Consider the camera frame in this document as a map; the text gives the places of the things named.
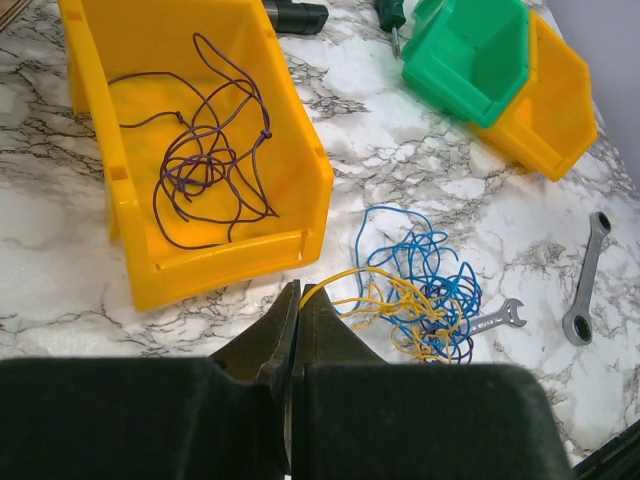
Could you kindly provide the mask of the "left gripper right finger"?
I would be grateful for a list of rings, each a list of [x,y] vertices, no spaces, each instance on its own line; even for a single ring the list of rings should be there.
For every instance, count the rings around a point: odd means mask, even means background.
[[[338,318],[321,289],[300,304],[292,371],[292,477],[363,478],[346,455],[379,428],[356,402],[387,364]]]

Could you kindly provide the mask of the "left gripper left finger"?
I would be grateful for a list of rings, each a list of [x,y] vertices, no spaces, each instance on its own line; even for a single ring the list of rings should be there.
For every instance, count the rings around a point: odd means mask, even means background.
[[[231,390],[216,408],[217,445],[234,478],[283,479],[291,472],[291,379],[301,285],[285,285],[268,311],[211,355]]]

